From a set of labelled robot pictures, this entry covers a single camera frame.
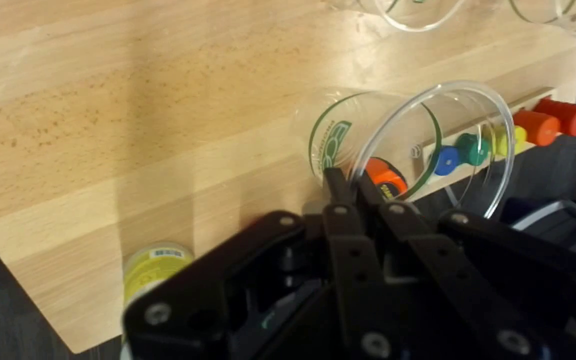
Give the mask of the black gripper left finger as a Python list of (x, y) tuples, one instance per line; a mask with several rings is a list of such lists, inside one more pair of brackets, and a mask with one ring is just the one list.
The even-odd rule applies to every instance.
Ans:
[(354, 211), (354, 194), (350, 184), (339, 168), (326, 168), (323, 171), (323, 184), (326, 184), (326, 218), (350, 218)]

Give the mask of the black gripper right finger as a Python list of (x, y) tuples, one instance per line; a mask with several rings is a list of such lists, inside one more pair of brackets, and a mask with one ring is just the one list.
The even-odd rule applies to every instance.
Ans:
[(355, 183), (358, 191), (358, 208), (362, 211), (364, 216), (380, 216), (381, 213), (388, 211), (388, 200), (381, 197), (378, 187), (362, 175), (360, 181)]

